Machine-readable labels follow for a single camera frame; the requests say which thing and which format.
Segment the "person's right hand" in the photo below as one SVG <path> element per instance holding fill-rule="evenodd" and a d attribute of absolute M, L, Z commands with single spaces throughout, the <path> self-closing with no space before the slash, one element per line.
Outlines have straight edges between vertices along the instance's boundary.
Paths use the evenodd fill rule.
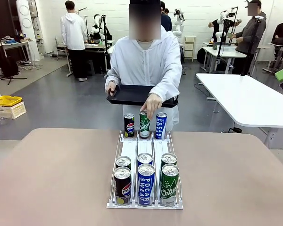
<path fill-rule="evenodd" d="M 108 85 L 106 86 L 105 91 L 106 91 L 107 94 L 109 94 L 111 97 L 113 97 L 116 93 L 116 87 L 117 87 L 117 85 L 115 84 L 115 82 L 110 81 L 108 83 Z"/>

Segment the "person's left hand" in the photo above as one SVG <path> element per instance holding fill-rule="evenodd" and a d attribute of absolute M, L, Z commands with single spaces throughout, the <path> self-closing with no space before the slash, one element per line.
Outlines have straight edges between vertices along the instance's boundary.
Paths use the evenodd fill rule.
<path fill-rule="evenodd" d="M 146 111 L 147 117 L 151 120 L 155 111 L 162 107 L 162 103 L 163 101 L 158 95 L 151 93 L 141 107 L 140 111 Z"/>

